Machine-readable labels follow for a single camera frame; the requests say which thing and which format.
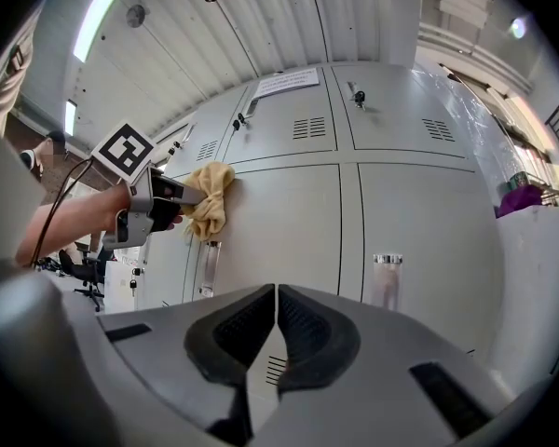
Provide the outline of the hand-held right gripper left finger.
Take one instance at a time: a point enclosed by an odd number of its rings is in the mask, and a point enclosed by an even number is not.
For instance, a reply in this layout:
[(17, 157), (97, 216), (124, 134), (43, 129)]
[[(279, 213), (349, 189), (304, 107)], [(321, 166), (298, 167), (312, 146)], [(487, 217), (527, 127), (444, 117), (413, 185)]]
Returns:
[(175, 414), (215, 438), (247, 444), (247, 373), (275, 324), (275, 286), (99, 318), (135, 378)]

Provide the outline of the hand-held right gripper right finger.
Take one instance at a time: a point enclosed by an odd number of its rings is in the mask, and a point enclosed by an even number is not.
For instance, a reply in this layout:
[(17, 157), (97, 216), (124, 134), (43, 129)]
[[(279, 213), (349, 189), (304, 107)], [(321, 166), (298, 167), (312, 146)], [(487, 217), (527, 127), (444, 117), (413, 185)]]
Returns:
[(280, 285), (288, 349), (259, 446), (447, 446), (510, 402), (489, 371), (422, 323)]

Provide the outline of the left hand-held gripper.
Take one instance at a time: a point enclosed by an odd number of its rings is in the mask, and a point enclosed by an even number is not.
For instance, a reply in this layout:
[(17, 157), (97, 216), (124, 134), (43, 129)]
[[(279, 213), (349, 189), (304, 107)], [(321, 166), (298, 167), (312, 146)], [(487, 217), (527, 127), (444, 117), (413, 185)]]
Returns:
[(91, 152), (93, 159), (120, 178), (130, 197), (129, 206), (116, 212), (115, 228), (103, 236), (109, 251), (141, 247), (150, 232), (166, 231), (174, 224), (180, 205), (196, 206), (207, 197), (159, 174), (152, 162), (156, 149), (147, 135), (123, 121)]

